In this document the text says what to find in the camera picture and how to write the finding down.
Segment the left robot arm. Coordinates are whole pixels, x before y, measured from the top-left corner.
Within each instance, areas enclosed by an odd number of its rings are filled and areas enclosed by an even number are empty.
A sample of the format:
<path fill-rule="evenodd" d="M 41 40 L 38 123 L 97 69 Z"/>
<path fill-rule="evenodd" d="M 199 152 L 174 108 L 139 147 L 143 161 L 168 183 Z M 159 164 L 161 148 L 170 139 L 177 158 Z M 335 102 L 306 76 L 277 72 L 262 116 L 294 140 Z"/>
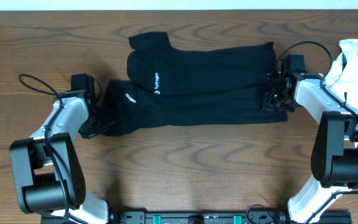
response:
<path fill-rule="evenodd" d="M 41 223 L 109 223 L 108 203 L 87 191 L 74 148 L 95 106 L 88 90 L 62 93 L 44 124 L 10 146 L 19 207 L 40 215 Z"/>

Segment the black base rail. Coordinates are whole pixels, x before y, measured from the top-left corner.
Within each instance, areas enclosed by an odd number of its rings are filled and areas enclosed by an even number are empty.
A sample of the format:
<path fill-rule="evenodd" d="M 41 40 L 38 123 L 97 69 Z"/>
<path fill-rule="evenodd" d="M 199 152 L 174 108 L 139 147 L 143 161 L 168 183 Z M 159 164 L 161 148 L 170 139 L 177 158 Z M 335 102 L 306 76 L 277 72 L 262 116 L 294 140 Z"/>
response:
<path fill-rule="evenodd" d="M 42 217 L 40 223 L 90 223 L 79 218 L 68 219 Z M 112 213 L 107 223 L 114 224 L 273 224 L 297 223 L 291 221 L 285 210 L 253 205 L 246 212 L 186 213 L 186 212 L 146 212 L 145 210 Z M 325 211 L 315 223 L 351 224 L 350 212 Z"/>

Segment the black polo shirt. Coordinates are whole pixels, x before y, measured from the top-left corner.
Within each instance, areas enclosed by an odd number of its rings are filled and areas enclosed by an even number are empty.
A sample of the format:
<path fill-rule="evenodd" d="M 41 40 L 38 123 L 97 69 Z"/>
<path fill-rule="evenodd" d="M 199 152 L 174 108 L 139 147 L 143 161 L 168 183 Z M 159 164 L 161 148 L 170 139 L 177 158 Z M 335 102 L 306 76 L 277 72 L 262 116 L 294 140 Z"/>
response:
<path fill-rule="evenodd" d="M 138 129 L 285 122 L 266 110 L 276 55 L 273 43 L 212 51 L 176 49 L 165 32 L 129 38 L 127 80 L 110 80 L 104 96 L 107 136 Z"/>

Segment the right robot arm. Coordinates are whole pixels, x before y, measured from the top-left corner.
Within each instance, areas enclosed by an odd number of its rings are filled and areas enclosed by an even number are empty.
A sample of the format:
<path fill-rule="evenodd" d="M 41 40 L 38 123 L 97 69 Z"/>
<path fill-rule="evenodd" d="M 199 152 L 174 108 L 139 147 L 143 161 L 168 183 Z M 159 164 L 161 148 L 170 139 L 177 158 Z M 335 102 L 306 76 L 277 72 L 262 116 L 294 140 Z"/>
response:
<path fill-rule="evenodd" d="M 349 212 L 328 208 L 358 194 L 358 111 L 331 91 L 321 74 L 274 73 L 264 107 L 304 107 L 319 125 L 311 153 L 312 175 L 284 209 L 250 208 L 249 223 L 351 223 Z"/>

